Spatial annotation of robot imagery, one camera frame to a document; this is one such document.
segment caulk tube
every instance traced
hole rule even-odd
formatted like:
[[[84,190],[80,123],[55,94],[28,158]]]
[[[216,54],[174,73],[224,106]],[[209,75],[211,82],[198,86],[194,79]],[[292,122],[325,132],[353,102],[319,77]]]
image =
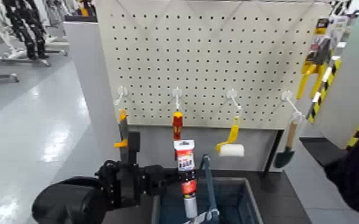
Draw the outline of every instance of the caulk tube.
[[[196,180],[191,174],[195,169],[193,158],[193,148],[195,144],[193,140],[180,140],[174,142],[175,153],[177,155],[178,171],[189,172],[189,181],[181,184],[182,194],[184,196],[185,214],[188,219],[197,217],[196,204]]]

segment wheel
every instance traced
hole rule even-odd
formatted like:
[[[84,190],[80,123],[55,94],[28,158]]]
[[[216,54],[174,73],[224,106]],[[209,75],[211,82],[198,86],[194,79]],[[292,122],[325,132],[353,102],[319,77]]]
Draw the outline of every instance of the wheel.
[[[64,56],[68,56],[68,52],[67,52],[67,51],[65,51],[65,50],[61,50],[60,52],[61,52],[61,54],[62,54],[62,55],[64,55]]]
[[[20,82],[20,80],[18,79],[17,74],[13,73],[13,74],[11,74],[11,77],[13,77],[15,82]]]
[[[50,63],[47,60],[42,60],[41,62],[47,67],[51,66]]]

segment pegboard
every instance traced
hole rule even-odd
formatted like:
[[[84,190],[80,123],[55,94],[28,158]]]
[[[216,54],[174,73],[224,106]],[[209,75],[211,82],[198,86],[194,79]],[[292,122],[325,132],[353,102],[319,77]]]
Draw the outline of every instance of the pegboard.
[[[238,92],[241,127],[284,129],[314,26],[325,3],[257,1],[97,1],[113,98],[132,125],[171,125],[182,89],[184,126],[230,127]]]

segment yellow paint roller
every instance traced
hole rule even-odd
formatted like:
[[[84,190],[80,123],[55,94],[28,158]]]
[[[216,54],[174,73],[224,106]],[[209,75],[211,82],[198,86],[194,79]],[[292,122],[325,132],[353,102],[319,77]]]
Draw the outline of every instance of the yellow paint roller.
[[[235,156],[235,157],[243,157],[245,149],[241,144],[232,144],[237,140],[238,131],[240,125],[240,117],[234,117],[233,125],[230,130],[230,134],[228,135],[228,139],[225,142],[218,143],[216,145],[216,151],[219,156]]]

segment shiny floor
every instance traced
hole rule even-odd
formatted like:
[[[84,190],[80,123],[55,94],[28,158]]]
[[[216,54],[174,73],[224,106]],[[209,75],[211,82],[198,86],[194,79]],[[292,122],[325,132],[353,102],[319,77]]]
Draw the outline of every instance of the shiny floor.
[[[52,67],[0,66],[17,71],[20,83],[0,81],[0,223],[35,223],[30,207],[51,182],[92,175],[104,161],[86,102],[69,57],[51,58]],[[286,172],[316,223],[359,223],[359,214],[304,149],[295,146]]]

